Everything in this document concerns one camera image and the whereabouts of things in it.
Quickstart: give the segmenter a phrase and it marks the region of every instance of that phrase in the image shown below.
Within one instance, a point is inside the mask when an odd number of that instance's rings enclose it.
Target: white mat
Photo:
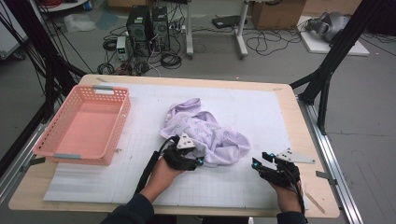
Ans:
[[[298,21],[301,24],[304,21],[308,21],[311,17],[302,16]],[[299,26],[299,31],[304,31],[304,26]],[[328,53],[330,51],[329,43],[324,41],[324,39],[315,33],[315,31],[306,31],[301,33],[303,42],[310,53]],[[370,52],[361,44],[361,42],[356,41],[355,46],[350,49],[347,55],[354,56],[368,56]]]
[[[238,163],[185,172],[155,204],[277,208],[276,194],[251,168],[263,151],[290,147],[276,95],[269,91],[240,91],[133,84],[110,84],[130,90],[132,108],[108,167],[59,164],[45,201],[127,203],[149,157],[164,139],[158,132],[173,103],[202,100],[220,125],[247,136],[253,149]]]

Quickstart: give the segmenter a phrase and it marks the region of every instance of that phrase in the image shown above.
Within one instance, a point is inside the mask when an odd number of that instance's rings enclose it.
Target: pink plastic basket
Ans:
[[[109,165],[130,108],[126,88],[77,85],[33,152],[51,161]]]

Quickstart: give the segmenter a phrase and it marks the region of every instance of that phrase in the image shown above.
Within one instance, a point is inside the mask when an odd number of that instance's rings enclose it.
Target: floor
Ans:
[[[94,71],[104,62],[103,37],[122,26],[126,20],[114,20],[102,8],[90,12],[75,8],[66,13],[84,13],[97,24],[101,22],[102,29],[66,34]],[[56,21],[60,21],[64,14],[53,16]],[[103,23],[104,19],[112,23]],[[210,19],[193,19],[192,23],[212,28]],[[150,70],[146,76],[290,84],[315,71],[326,56],[308,53],[300,42],[290,43],[286,49],[269,56],[261,56],[249,49],[249,55],[240,60],[231,35],[194,32],[193,38],[195,53],[192,60],[181,53],[182,65],[178,69],[158,67],[158,71]],[[361,40],[370,51],[370,56],[347,56],[340,64],[332,78],[326,130],[363,222],[396,223],[396,176],[393,173],[396,157],[396,89],[393,84],[396,82],[396,43],[364,38],[388,52]],[[269,43],[269,48],[283,46],[285,42]],[[70,63],[88,71],[70,47],[65,47],[65,51]],[[0,62],[0,71],[1,158],[44,99],[28,60]],[[0,223],[99,223],[106,216],[101,213],[11,211],[7,208],[8,200],[9,196],[0,205]],[[274,218],[255,217],[254,221],[276,223]],[[336,219],[310,218],[309,222],[347,223],[343,215]],[[199,220],[183,216],[178,218],[178,223],[199,223]]]

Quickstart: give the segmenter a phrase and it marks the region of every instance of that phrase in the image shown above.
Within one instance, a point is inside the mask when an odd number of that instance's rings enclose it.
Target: purple cloth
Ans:
[[[198,98],[171,105],[160,130],[160,135],[169,138],[186,133],[196,149],[189,158],[205,156],[204,162],[212,165],[229,165],[248,154],[251,145],[248,139],[230,128],[220,127],[215,117],[207,111],[201,111]]]

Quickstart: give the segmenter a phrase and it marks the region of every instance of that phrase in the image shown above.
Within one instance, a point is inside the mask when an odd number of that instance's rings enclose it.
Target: white bracket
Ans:
[[[195,144],[192,142],[191,138],[189,138],[189,136],[186,133],[183,133],[180,136],[180,140],[178,140],[177,149],[184,149],[190,147],[195,147]]]
[[[290,149],[276,154],[276,157],[282,161],[315,164],[314,159],[308,158],[305,155]]]

